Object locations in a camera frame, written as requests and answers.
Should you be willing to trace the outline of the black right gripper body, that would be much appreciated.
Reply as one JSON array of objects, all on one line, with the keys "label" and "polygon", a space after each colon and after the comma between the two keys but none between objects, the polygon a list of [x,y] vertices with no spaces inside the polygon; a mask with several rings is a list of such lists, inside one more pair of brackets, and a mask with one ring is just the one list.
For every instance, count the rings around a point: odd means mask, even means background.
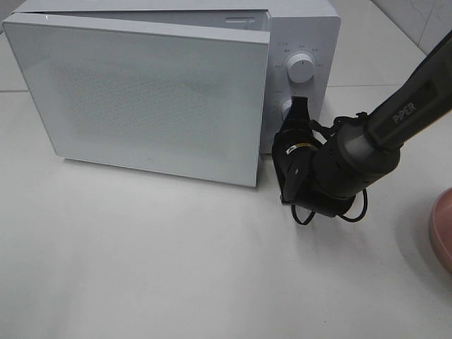
[{"label": "black right gripper body", "polygon": [[320,147],[306,119],[286,119],[276,133],[272,159],[282,203],[299,203],[311,181],[311,159]]}]

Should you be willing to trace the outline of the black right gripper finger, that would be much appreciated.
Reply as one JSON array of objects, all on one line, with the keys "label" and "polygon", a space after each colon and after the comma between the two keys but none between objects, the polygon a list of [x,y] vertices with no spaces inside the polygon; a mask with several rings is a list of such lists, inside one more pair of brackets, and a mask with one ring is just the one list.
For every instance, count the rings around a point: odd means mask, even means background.
[{"label": "black right gripper finger", "polygon": [[288,119],[291,122],[310,121],[308,98],[300,96],[292,96],[291,107],[288,112]]}]

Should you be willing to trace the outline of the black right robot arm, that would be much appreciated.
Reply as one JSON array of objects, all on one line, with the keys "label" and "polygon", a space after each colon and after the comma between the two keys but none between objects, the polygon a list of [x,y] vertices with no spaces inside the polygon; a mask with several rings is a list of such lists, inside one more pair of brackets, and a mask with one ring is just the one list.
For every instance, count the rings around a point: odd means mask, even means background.
[{"label": "black right robot arm", "polygon": [[317,214],[360,221],[367,187],[398,166],[404,142],[450,111],[450,34],[371,114],[322,126],[310,118],[308,99],[293,97],[271,150],[281,202],[300,225]]}]

